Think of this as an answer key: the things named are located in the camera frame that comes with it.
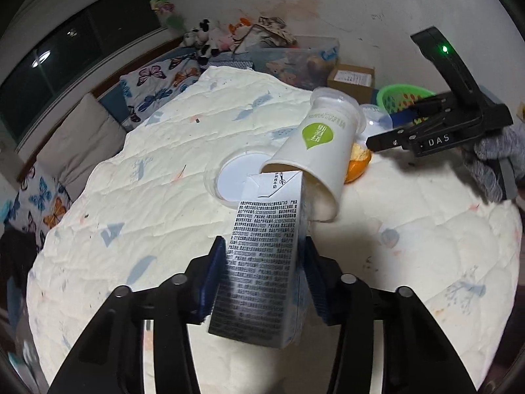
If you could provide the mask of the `grey knit gloved hand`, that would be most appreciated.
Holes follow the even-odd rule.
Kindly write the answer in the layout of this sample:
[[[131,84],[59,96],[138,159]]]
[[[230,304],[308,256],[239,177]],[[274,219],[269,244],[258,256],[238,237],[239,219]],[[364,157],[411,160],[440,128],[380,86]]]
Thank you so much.
[[[524,124],[505,127],[461,152],[466,170],[488,201],[514,200],[524,189]]]

